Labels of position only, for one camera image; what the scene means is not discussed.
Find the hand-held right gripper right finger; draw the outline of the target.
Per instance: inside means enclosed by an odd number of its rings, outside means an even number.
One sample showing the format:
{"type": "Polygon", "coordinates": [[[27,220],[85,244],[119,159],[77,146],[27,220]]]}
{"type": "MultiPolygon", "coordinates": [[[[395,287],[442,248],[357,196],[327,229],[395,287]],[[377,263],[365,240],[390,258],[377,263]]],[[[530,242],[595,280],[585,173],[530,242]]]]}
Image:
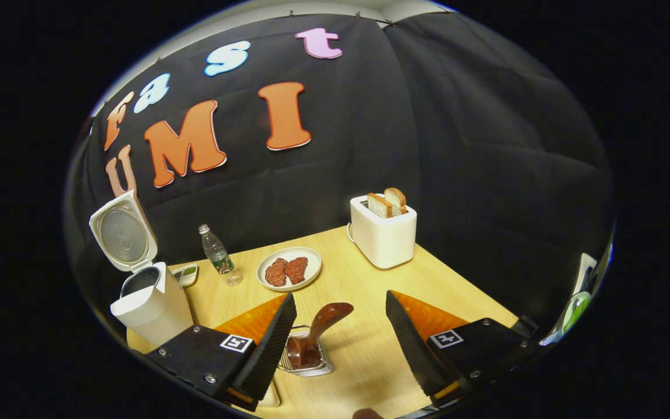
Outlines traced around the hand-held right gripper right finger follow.
{"type": "Polygon", "coordinates": [[[386,315],[413,377],[435,406],[492,388],[543,352],[521,322],[469,322],[394,290],[386,292],[386,315]]]}

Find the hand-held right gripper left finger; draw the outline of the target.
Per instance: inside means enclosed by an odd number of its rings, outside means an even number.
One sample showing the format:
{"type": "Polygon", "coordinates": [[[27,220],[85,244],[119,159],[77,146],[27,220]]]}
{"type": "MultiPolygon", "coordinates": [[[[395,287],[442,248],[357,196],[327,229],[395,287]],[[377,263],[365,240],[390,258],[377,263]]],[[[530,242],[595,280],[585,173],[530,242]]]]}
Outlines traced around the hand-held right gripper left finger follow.
{"type": "Polygon", "coordinates": [[[286,293],[215,328],[192,325],[145,356],[205,398],[255,411],[296,315],[293,294],[286,293]]]}

